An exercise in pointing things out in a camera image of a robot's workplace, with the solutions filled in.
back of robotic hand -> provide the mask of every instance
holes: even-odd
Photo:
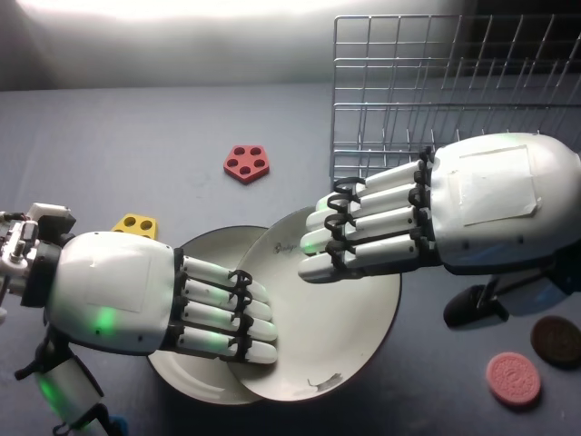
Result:
[[[541,134],[491,134],[348,178],[318,201],[300,242],[307,282],[548,267],[581,241],[581,163]]]
[[[64,421],[54,434],[88,424],[91,434],[125,434],[70,343],[130,355],[166,350],[276,362],[268,295],[248,273],[132,234],[75,237],[75,219],[63,206],[36,203],[28,213],[0,218],[0,302],[8,289],[21,295],[21,305],[44,307],[47,326],[34,359],[15,377],[34,374]]]

wire rack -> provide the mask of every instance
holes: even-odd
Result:
[[[477,134],[581,142],[581,15],[335,20],[331,180]]]

robotic hand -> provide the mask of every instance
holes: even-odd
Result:
[[[266,290],[246,272],[128,233],[74,237],[75,219],[62,206],[35,203],[26,214],[0,218],[0,303],[7,290],[19,294],[21,305],[44,307],[47,325],[34,360],[15,377],[35,374],[64,421],[54,434],[88,423],[99,434],[123,433],[69,343],[142,356],[166,350],[258,364],[277,360],[267,343],[277,330]]]
[[[334,191],[300,242],[307,282],[441,264],[494,274],[448,304],[448,326],[542,311],[581,289],[581,162],[554,138],[478,136]],[[555,286],[528,286],[541,278]]]

yellow toy block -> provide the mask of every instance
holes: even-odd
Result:
[[[157,221],[149,216],[128,213],[111,231],[138,234],[157,241]]]

wire basket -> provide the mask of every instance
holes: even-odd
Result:
[[[478,134],[581,142],[581,15],[339,16],[331,180]]]

